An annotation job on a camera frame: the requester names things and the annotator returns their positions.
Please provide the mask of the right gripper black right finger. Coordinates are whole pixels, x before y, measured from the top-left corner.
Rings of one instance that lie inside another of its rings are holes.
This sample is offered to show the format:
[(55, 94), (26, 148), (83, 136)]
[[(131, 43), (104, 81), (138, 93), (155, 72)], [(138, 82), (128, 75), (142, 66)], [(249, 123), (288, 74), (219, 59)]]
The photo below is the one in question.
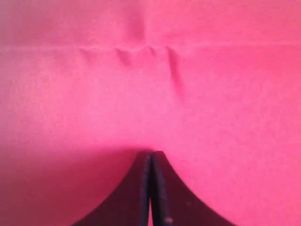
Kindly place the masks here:
[(154, 226), (232, 226), (181, 180), (166, 155), (151, 154), (150, 200)]

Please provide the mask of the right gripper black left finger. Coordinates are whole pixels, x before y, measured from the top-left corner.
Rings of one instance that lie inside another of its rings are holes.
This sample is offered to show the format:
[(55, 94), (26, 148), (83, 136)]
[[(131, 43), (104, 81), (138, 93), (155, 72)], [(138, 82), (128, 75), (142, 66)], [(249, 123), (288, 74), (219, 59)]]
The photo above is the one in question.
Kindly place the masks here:
[(139, 152), (113, 192), (75, 226), (146, 226), (149, 219), (151, 153)]

